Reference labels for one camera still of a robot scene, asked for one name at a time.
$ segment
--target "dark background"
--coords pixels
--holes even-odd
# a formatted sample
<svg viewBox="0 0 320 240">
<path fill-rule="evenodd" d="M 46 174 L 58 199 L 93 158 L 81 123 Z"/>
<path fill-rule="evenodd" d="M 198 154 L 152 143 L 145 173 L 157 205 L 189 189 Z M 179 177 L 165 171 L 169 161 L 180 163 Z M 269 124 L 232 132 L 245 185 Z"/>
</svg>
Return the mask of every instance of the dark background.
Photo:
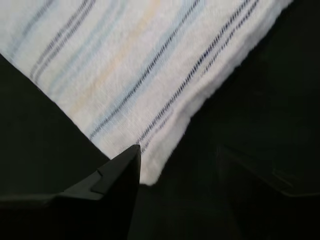
<svg viewBox="0 0 320 240">
<path fill-rule="evenodd" d="M 295 0 L 205 102 L 159 181 L 140 186 L 129 239 L 317 233 L 319 9 Z M 63 191 L 106 162 L 3 57 L 0 69 L 1 194 Z"/>
</svg>

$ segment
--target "fabric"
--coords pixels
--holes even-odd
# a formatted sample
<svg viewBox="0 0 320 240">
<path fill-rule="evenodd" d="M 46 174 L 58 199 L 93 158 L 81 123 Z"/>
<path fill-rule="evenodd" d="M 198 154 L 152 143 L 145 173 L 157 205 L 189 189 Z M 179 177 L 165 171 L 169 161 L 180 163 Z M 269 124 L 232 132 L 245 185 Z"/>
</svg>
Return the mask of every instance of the fabric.
<svg viewBox="0 0 320 240">
<path fill-rule="evenodd" d="M 190 117 L 291 0 L 2 0 L 0 52 L 109 158 L 154 184 Z"/>
</svg>

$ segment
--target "yellow stripe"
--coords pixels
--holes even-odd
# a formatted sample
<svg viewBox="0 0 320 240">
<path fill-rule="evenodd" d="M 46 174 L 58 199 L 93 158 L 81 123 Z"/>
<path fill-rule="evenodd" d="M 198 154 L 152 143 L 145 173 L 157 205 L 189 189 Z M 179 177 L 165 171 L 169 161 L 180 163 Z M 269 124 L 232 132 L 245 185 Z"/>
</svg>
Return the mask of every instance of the yellow stripe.
<svg viewBox="0 0 320 240">
<path fill-rule="evenodd" d="M 84 93 L 75 101 L 70 110 L 68 111 L 69 116 L 75 115 L 87 102 L 89 98 L 95 93 L 95 91 L 101 87 L 104 81 L 108 78 L 108 76 L 113 72 L 113 70 L 121 63 L 123 58 L 127 55 L 127 53 L 132 48 L 135 40 L 139 37 L 141 32 L 148 25 L 150 19 L 155 15 L 158 5 L 161 0 L 153 0 L 150 4 L 149 8 L 145 11 L 143 17 L 140 19 L 136 28 L 129 34 L 127 41 L 123 45 L 122 49 L 117 53 L 114 57 L 113 61 L 108 64 L 106 69 L 93 80 L 92 84 L 84 91 Z"/>
</svg>

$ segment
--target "folded towel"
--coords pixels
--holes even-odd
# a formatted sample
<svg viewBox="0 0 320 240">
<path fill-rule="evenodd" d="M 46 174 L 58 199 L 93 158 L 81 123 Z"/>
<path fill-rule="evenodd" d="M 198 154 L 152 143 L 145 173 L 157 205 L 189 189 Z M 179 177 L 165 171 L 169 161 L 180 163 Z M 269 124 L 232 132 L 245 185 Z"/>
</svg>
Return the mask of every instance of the folded towel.
<svg viewBox="0 0 320 240">
<path fill-rule="evenodd" d="M 190 117 L 291 0 L 1 0 L 0 52 L 154 184 Z"/>
</svg>

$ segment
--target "towel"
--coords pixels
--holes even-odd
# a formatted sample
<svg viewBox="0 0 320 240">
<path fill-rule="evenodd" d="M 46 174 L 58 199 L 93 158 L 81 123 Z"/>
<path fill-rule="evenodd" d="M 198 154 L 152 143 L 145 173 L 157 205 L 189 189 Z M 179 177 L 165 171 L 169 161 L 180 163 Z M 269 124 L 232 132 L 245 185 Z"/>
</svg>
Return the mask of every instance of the towel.
<svg viewBox="0 0 320 240">
<path fill-rule="evenodd" d="M 0 0 L 0 52 L 109 158 L 139 144 L 152 185 L 290 2 Z"/>
</svg>

